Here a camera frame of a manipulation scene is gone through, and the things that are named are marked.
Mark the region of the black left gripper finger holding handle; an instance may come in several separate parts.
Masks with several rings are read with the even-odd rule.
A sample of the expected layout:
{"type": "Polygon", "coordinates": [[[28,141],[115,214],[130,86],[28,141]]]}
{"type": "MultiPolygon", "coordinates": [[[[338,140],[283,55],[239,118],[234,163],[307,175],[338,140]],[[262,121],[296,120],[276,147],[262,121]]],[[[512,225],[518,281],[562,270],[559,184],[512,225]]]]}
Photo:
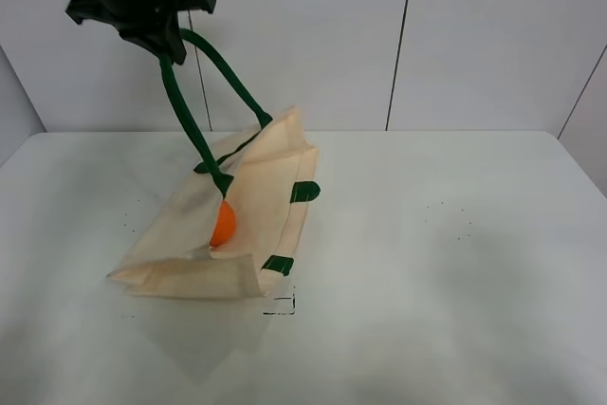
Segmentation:
{"type": "Polygon", "coordinates": [[[140,46],[156,57],[168,57],[173,64],[184,64],[187,52],[176,15],[161,17],[144,25],[119,29],[122,40],[140,46]]]}

